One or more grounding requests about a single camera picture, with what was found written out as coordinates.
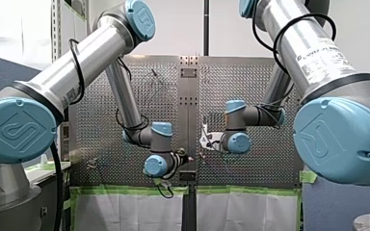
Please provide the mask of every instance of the green tape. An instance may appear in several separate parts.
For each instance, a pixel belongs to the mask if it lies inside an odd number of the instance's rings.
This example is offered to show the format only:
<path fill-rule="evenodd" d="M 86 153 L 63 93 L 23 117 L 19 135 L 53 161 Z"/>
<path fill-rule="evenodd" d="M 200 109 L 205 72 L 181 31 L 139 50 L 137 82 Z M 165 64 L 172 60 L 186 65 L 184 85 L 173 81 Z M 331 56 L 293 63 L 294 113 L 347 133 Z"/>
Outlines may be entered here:
<path fill-rule="evenodd" d="M 70 189 L 70 209 L 71 209 L 71 231 L 74 231 L 74 223 L 76 221 L 76 206 L 77 206 L 78 194 L 77 191 Z"/>
<path fill-rule="evenodd" d="M 64 201 L 63 202 L 63 210 L 66 210 L 68 208 L 70 208 L 70 203 L 71 203 L 71 200 L 67 200 L 67 201 Z"/>
<path fill-rule="evenodd" d="M 300 182 L 305 184 L 314 184 L 317 180 L 317 174 L 311 170 L 300 171 Z"/>
<path fill-rule="evenodd" d="M 226 194 L 226 193 L 247 193 L 247 194 L 271 194 L 280 196 L 297 196 L 301 190 L 278 190 L 257 187 L 241 186 L 198 186 L 198 194 Z"/>
<path fill-rule="evenodd" d="M 87 186 L 87 187 L 72 187 L 70 189 L 73 193 L 80 194 L 131 194 L 131 195 L 159 195 L 160 193 L 156 188 L 145 188 L 145 187 L 131 187 L 131 186 L 113 186 L 113 185 L 101 185 L 101 186 Z M 172 188 L 173 194 L 187 194 L 187 187 L 174 187 Z"/>

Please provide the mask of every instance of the silver arm segment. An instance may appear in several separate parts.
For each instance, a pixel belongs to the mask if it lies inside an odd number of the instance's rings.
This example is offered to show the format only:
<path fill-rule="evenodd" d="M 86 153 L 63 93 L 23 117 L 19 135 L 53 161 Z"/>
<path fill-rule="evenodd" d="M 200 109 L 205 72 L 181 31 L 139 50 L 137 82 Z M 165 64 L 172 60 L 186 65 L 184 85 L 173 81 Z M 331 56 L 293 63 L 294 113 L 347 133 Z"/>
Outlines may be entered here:
<path fill-rule="evenodd" d="M 278 111 L 282 108 L 286 93 L 292 88 L 292 85 L 290 76 L 284 73 L 278 65 L 275 65 L 272 78 L 262 100 L 264 107 L 270 111 Z"/>

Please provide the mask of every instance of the metal pole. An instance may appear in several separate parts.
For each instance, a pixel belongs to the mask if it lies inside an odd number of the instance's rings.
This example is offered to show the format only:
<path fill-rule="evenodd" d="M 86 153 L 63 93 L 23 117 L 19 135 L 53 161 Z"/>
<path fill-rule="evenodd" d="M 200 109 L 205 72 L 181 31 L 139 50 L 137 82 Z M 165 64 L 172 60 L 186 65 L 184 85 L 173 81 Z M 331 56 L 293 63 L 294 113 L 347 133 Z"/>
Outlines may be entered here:
<path fill-rule="evenodd" d="M 130 128 L 141 125 L 140 110 L 127 72 L 122 69 L 118 61 L 114 61 L 106 68 L 106 74 L 124 126 Z"/>
<path fill-rule="evenodd" d="M 204 1 L 203 56 L 209 56 L 209 0 Z"/>

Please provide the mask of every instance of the perforated metal panel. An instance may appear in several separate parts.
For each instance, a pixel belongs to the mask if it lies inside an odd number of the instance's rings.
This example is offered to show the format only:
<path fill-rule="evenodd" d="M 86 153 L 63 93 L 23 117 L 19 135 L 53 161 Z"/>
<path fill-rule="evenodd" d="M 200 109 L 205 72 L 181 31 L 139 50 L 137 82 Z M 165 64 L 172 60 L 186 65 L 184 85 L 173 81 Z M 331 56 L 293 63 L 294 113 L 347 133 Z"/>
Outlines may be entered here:
<path fill-rule="evenodd" d="M 199 59 L 199 120 L 206 117 L 208 132 L 225 130 L 227 100 L 244 99 L 248 105 L 261 102 L 273 66 L 274 62 L 269 59 Z M 287 118 L 280 130 L 248 128 L 253 143 L 249 154 L 225 155 L 202 150 L 198 145 L 198 152 L 204 156 L 203 160 L 198 159 L 198 184 L 299 187 L 302 162 L 292 136 L 297 103 L 298 96 L 293 91 L 285 107 Z"/>
<path fill-rule="evenodd" d="M 133 91 L 143 115 L 150 121 L 172 123 L 176 134 L 179 59 L 131 56 L 124 60 L 132 72 Z M 143 175 L 144 160 L 149 151 L 122 141 L 122 130 L 116 123 L 116 108 L 105 73 L 87 88 L 81 103 L 72 108 L 72 185 L 152 185 Z M 172 146 L 176 146 L 176 142 L 174 136 Z"/>
<path fill-rule="evenodd" d="M 199 185 L 299 186 L 302 162 L 292 138 L 298 102 L 295 92 L 286 105 L 287 118 L 281 130 L 248 129 L 253 139 L 251 153 L 225 156 L 202 150 L 198 143 L 204 116 L 209 131 L 225 129 L 227 100 L 244 99 L 250 105 L 261 101 L 272 73 L 272 59 L 198 57 L 192 65 L 198 76 L 188 81 L 180 76 L 180 69 L 184 68 L 180 57 L 130 56 L 125 61 L 132 71 L 133 90 L 143 114 L 151 121 L 171 122 L 172 147 L 185 143 L 184 147 L 197 157 Z M 148 151 L 121 140 L 115 112 L 116 102 L 103 74 L 88 87 L 83 101 L 70 111 L 72 185 L 152 185 L 143 175 Z M 205 156 L 204 161 L 198 158 L 199 154 Z"/>

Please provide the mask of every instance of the end effector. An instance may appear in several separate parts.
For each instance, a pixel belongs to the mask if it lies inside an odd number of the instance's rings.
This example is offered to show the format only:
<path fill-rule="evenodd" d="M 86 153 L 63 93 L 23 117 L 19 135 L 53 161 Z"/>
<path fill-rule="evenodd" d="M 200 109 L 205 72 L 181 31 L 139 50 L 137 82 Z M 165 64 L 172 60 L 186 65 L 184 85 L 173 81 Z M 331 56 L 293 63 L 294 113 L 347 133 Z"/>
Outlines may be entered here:
<path fill-rule="evenodd" d="M 261 106 L 248 106 L 244 100 L 227 101 L 222 148 L 233 154 L 246 154 L 251 150 L 247 126 L 279 126 L 284 118 L 283 109 L 271 111 Z"/>
<path fill-rule="evenodd" d="M 145 160 L 144 174 L 151 178 L 170 179 L 179 167 L 188 163 L 185 150 L 172 151 L 172 125 L 153 122 L 151 126 L 130 134 L 123 132 L 123 139 L 131 144 L 148 146 L 150 155 Z"/>

